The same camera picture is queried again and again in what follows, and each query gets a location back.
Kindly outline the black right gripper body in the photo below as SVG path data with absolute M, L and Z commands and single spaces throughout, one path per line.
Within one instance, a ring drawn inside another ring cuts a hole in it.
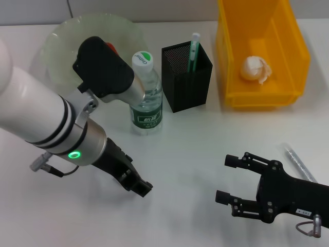
M 256 199 L 264 223 L 273 223 L 279 214 L 306 219 L 319 215 L 328 228 L 328 186 L 288 175 L 279 161 L 270 161 L 264 169 Z

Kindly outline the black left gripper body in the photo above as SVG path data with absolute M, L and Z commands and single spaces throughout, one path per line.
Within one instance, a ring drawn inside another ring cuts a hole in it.
M 132 190 L 134 186 L 132 159 L 110 138 L 107 138 L 104 151 L 92 165 L 113 176 L 127 191 Z

